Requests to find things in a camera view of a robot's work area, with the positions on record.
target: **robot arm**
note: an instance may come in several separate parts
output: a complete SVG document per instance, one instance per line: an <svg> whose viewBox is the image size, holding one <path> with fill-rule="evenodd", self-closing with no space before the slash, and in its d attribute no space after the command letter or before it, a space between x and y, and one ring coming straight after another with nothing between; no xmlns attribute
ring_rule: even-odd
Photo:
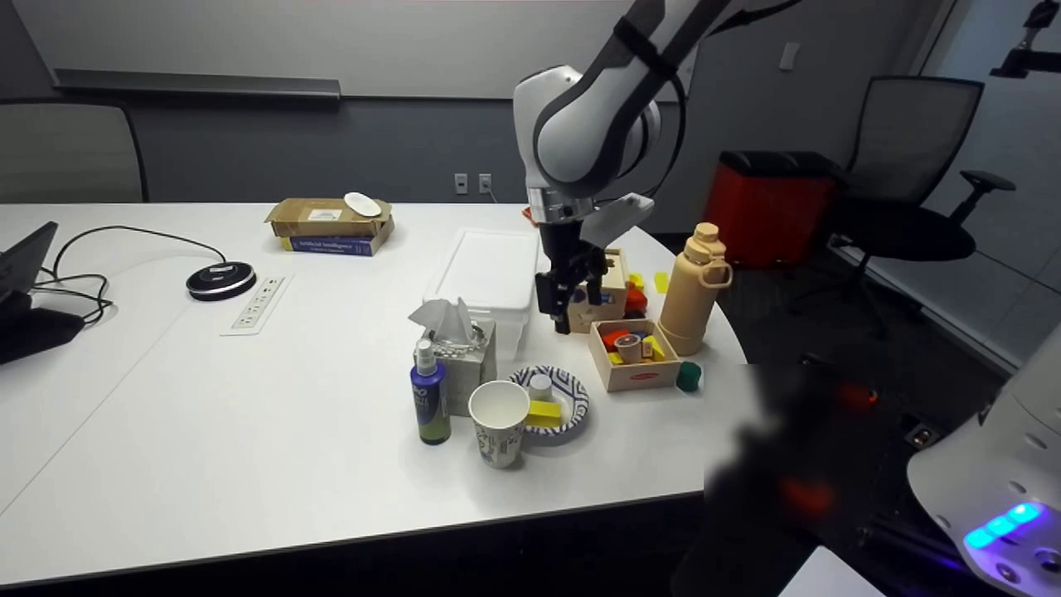
<svg viewBox="0 0 1061 597"><path fill-rule="evenodd" d="M555 315L559 331L566 331L566 300L582 281L587 281L590 300L602 300L606 241L654 210L654 199L633 193L614 202L602 199L656 134L654 96L676 76L704 32L745 22L744 3L636 0L587 71L559 66L516 88L531 217L540 224L552 257L552 273L538 274L538 304Z"/></svg>

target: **blue light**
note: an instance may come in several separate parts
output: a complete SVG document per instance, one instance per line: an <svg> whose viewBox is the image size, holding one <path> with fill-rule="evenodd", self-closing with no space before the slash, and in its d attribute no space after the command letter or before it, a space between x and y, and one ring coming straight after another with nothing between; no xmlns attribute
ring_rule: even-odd
<svg viewBox="0 0 1061 597"><path fill-rule="evenodd" d="M987 529L972 529L972 532L965 532L965 543L972 546L972 549L982 549L982 546L987 546L987 543L994 543L994 532L987 532Z"/></svg>
<svg viewBox="0 0 1061 597"><path fill-rule="evenodd" d="M994 538L1005 538L1005 532L1019 529L1019 525L1007 519L1007 516L992 516L985 526L987 526Z"/></svg>
<svg viewBox="0 0 1061 597"><path fill-rule="evenodd" d="M1019 505L1007 509L1007 519L1033 525L1042 514L1042 505Z"/></svg>

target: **plate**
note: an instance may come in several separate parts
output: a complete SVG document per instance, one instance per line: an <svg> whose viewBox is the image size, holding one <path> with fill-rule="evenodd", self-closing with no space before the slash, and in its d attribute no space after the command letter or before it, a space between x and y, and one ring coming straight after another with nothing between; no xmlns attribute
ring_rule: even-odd
<svg viewBox="0 0 1061 597"><path fill-rule="evenodd" d="M534 374L548 374L555 380L555 402L563 409L563 423L555 423L555 426L528 423L525 441L531 447L573 441L590 423L590 395L587 395L585 380L576 380L570 372L552 367L552 364L521 367L510 374L510 380L531 386Z"/></svg>

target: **plastic bottle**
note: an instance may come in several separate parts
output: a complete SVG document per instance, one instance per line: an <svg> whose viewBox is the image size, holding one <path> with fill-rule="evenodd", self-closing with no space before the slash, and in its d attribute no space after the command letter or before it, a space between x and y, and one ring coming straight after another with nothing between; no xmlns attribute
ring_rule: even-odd
<svg viewBox="0 0 1061 597"><path fill-rule="evenodd" d="M704 350L704 331L716 295L732 285L728 246L720 224L701 223L676 255L670 273L670 292L660 312L660 331L676 356Z"/></svg>
<svg viewBox="0 0 1061 597"><path fill-rule="evenodd" d="M419 426L426 443L441 443L453 436L453 409L441 399L445 364L433 340L419 340L416 367L408 372L413 395L419 404Z"/></svg>

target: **yellow bottle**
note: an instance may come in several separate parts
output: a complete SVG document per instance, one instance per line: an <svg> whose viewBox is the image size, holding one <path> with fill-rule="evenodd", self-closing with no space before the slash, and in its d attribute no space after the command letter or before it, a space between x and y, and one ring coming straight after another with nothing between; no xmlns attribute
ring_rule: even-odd
<svg viewBox="0 0 1061 597"><path fill-rule="evenodd" d="M704 331L716 295L732 285L720 224L701 223L676 255L660 312L660 331L676 356L704 350Z"/></svg>

